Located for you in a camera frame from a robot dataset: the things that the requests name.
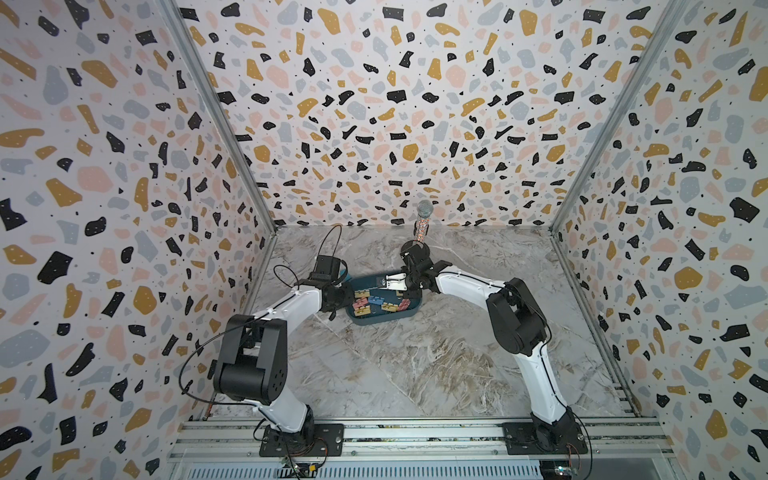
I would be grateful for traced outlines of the teal plastic storage box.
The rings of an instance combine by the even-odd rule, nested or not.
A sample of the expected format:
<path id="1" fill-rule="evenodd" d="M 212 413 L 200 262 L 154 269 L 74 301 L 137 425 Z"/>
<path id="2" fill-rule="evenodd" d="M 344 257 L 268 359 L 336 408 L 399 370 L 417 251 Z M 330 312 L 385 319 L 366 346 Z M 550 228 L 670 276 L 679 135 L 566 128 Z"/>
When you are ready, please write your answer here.
<path id="1" fill-rule="evenodd" d="M 354 288 L 354 303 L 345 308 L 353 323 L 369 326 L 412 317 L 421 306 L 420 297 L 404 297 L 405 291 L 384 289 L 386 276 L 400 272 L 381 272 L 360 277 L 350 277 Z"/>

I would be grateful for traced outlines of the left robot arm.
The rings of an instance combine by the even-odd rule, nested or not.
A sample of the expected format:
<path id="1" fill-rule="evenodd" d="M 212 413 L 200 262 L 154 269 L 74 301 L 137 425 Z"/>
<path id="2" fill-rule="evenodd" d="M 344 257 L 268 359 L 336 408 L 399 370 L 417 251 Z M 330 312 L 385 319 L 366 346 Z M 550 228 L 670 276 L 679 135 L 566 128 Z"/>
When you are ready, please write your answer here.
<path id="1" fill-rule="evenodd" d="M 319 312 L 333 315 L 354 303 L 349 283 L 294 287 L 271 306 L 232 316 L 226 326 L 213 374 L 216 393 L 237 405 L 250 405 L 280 432 L 295 434 L 312 423 L 310 407 L 287 386 L 288 337 Z"/>

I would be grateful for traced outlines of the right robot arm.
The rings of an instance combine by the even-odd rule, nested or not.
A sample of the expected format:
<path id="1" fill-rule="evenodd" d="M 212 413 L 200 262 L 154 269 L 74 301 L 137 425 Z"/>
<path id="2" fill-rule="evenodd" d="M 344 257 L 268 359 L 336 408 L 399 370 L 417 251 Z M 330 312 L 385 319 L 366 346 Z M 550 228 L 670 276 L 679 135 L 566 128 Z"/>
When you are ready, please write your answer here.
<path id="1" fill-rule="evenodd" d="M 562 397 L 552 372 L 547 345 L 552 337 L 545 315 L 525 282 L 492 280 L 452 263 L 431 259 L 424 242 L 410 240 L 400 249 L 402 272 L 385 278 L 390 290 L 419 298 L 424 290 L 468 301 L 486 311 L 497 343 L 521 370 L 530 404 L 533 440 L 553 451 L 579 433 L 576 415 Z"/>

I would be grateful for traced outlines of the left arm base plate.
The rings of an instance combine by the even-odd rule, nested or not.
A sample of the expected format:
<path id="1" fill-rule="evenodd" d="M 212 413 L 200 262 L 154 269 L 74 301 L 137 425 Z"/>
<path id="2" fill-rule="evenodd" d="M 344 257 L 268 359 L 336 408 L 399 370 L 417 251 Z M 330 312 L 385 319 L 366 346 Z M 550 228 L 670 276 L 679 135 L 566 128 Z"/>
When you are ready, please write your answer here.
<path id="1" fill-rule="evenodd" d="M 284 433 L 270 426 L 262 434 L 259 456 L 339 457 L 342 454 L 344 433 L 343 423 L 321 423 L 293 433 Z"/>

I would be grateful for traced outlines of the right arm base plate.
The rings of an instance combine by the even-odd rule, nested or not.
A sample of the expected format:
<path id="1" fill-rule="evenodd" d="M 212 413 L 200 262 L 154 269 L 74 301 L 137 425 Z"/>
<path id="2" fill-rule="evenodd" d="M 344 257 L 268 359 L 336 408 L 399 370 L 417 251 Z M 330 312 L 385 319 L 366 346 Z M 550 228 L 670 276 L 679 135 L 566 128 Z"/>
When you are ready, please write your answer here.
<path id="1" fill-rule="evenodd" d="M 576 423 L 554 426 L 506 422 L 501 428 L 508 455 L 584 455 L 589 452 L 586 435 Z"/>

